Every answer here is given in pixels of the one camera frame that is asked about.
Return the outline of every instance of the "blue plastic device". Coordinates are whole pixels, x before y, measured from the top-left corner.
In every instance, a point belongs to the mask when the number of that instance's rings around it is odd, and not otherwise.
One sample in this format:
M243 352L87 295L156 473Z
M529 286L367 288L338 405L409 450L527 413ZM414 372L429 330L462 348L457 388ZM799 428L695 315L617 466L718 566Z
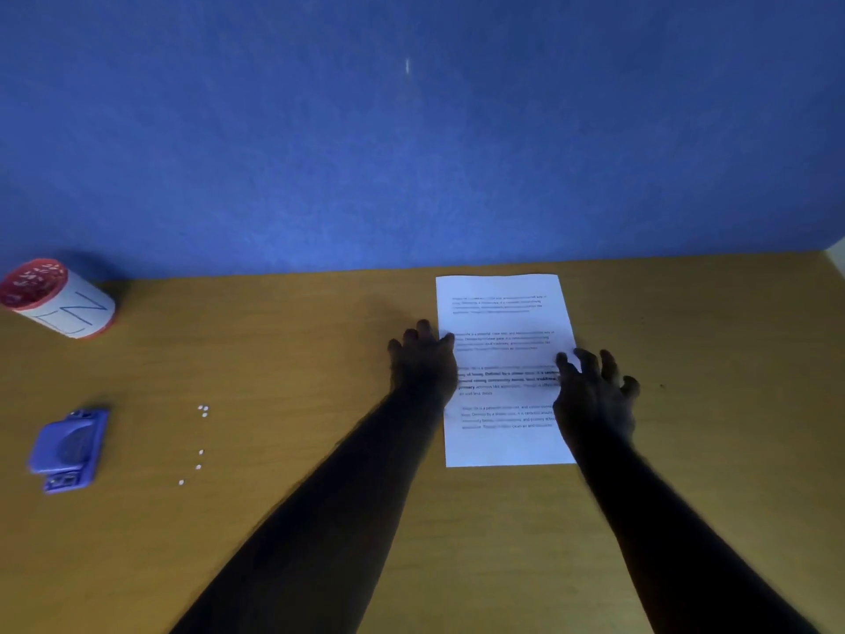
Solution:
M29 455L29 470L44 474L44 493L87 487L94 480L108 411L77 409L44 427Z

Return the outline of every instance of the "red lid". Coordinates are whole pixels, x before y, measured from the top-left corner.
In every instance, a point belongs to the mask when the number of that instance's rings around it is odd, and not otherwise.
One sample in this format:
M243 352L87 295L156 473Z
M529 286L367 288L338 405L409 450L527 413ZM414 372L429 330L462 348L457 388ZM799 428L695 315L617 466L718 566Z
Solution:
M67 282L68 268L58 260L30 260L0 282L0 304L12 311L33 309L55 297Z

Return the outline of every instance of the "white wall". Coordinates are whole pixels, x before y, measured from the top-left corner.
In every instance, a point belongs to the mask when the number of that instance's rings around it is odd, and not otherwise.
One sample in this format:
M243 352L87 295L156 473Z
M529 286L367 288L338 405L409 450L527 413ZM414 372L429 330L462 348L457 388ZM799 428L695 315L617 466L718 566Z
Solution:
M842 238L838 243L827 250L827 255L834 265L839 269L839 273L845 276L845 238Z

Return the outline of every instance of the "forearm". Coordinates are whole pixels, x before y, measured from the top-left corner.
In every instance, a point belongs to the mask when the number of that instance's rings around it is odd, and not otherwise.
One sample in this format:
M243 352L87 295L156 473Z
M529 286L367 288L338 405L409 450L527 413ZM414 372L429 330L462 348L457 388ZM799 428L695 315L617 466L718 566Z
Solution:
M588 426L576 460L657 634L815 631L617 434Z
M385 398L267 518L174 631L354 631L444 404L426 386Z

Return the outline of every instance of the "person's left arm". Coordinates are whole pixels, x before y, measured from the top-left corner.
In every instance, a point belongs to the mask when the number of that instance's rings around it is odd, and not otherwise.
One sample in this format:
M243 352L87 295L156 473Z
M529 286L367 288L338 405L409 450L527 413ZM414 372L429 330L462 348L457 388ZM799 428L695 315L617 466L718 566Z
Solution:
M172 634L354 632L457 386L454 337L392 340L392 392L267 518Z

